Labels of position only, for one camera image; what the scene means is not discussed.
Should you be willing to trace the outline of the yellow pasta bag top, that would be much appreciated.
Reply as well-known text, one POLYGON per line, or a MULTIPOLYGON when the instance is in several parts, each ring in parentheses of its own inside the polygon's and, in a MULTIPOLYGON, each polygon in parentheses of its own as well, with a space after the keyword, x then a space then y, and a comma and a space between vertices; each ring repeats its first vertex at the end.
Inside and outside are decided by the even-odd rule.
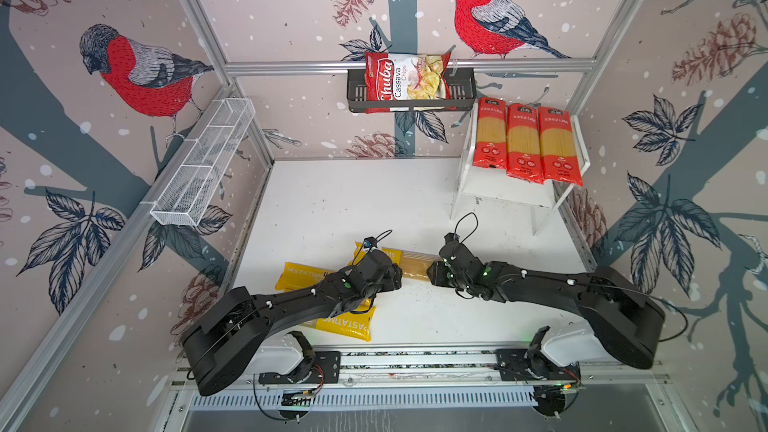
POLYGON ((401 268, 406 279, 429 282, 427 270, 435 261, 440 261, 437 255, 390 248, 382 248, 381 251, 401 268))

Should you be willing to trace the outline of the red spaghetti bag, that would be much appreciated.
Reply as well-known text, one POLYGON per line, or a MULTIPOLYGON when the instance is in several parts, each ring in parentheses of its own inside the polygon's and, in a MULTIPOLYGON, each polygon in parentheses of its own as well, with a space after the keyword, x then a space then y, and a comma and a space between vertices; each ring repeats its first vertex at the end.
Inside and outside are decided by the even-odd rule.
POLYGON ((506 173, 530 183, 544 182, 536 108, 511 104, 507 108, 506 173))
POLYGON ((543 178, 582 187, 570 113, 540 107, 538 117, 543 178))
POLYGON ((476 123, 473 165, 481 168, 506 168, 506 103, 480 98, 476 123))

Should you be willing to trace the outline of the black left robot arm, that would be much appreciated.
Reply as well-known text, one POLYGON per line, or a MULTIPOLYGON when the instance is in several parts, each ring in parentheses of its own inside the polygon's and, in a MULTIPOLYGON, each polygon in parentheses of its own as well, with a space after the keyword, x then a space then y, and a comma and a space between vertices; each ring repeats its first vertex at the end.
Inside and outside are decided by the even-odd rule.
POLYGON ((214 395, 238 379, 262 342, 302 323, 355 311, 378 294, 402 286, 402 269, 381 250, 290 292, 252 295, 245 287, 227 292, 181 337, 201 396, 214 395))

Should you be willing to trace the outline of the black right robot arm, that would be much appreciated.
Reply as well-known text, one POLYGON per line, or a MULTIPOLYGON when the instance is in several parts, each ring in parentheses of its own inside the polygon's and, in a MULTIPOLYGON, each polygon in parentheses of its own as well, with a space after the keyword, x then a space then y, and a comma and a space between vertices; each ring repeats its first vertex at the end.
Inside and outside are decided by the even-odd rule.
POLYGON ((427 276, 432 285, 452 288, 462 297, 525 302, 578 315, 608 355, 636 369, 653 366, 665 312, 610 267, 564 274, 483 262, 457 234, 448 233, 427 276))

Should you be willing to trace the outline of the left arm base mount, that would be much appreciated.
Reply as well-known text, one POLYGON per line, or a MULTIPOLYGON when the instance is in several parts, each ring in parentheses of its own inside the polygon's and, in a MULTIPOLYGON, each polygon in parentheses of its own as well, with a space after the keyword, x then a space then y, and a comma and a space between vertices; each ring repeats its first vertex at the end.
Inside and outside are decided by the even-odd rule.
POLYGON ((261 373, 257 376, 257 381, 260 385, 286 386, 337 384, 341 370, 341 353, 339 351, 316 352, 311 365, 299 365, 298 369, 304 372, 303 376, 293 372, 288 375, 261 373))

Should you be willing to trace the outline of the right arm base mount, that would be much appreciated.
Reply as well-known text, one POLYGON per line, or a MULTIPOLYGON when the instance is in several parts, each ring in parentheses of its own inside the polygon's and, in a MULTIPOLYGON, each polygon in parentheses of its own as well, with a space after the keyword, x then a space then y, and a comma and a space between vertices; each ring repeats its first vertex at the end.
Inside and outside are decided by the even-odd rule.
POLYGON ((558 381, 580 382, 581 371, 578 364, 558 366, 539 351, 527 349, 497 349, 496 365, 504 382, 558 381))

